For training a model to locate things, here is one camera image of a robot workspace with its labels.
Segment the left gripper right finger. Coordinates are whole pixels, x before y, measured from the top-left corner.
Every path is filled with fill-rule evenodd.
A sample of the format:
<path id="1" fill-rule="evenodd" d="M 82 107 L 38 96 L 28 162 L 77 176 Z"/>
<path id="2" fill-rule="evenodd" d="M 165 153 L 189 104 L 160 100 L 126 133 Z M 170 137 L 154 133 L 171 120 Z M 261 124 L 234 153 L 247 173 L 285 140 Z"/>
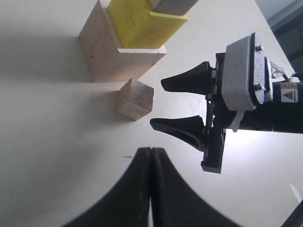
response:
<path id="1" fill-rule="evenodd" d="M 238 227 L 181 177 L 165 149 L 151 149 L 150 196 L 155 227 Z"/>

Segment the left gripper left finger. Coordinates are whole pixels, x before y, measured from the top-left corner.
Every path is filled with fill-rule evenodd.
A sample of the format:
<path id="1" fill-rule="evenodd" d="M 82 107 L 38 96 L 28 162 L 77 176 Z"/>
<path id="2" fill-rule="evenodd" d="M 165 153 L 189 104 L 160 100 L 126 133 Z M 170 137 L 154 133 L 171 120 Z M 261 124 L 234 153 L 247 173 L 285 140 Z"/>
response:
<path id="1" fill-rule="evenodd" d="M 66 227 L 147 227 L 151 148 L 139 148 L 117 183 Z"/>

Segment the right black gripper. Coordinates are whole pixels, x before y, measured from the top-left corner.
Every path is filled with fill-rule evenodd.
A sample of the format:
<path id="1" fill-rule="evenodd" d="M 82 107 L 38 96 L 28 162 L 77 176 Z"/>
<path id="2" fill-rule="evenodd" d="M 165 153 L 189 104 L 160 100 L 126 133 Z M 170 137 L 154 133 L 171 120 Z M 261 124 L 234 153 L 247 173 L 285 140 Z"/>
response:
<path id="1" fill-rule="evenodd" d="M 204 61 L 191 70 L 161 80 L 167 92 L 206 95 L 206 124 L 202 117 L 196 115 L 179 119 L 153 118 L 150 125 L 154 130 L 176 137 L 204 152 L 202 170 L 220 174 L 226 130 L 231 123 L 232 113 L 227 110 L 221 92 L 225 53 L 215 56 L 214 68 Z"/>

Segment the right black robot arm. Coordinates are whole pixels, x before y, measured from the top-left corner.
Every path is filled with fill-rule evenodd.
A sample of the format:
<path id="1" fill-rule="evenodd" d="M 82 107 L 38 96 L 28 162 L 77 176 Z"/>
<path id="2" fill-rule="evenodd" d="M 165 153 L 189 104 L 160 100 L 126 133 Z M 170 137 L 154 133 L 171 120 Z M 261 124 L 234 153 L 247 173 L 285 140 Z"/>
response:
<path id="1" fill-rule="evenodd" d="M 156 131 L 174 136 L 203 152 L 203 171 L 220 173 L 226 130 L 231 129 L 235 111 L 228 110 L 223 101 L 221 88 L 224 53 L 216 54 L 216 65 L 205 61 L 179 75 L 162 79 L 161 85 L 168 92 L 187 92 L 204 95 L 206 120 L 200 116 L 179 119 L 154 118 L 151 127 Z M 303 76 L 295 74 L 299 82 L 289 80 L 274 82 L 265 91 L 273 94 L 269 101 L 253 111 L 245 111 L 239 129 L 301 134 L 303 132 Z"/>

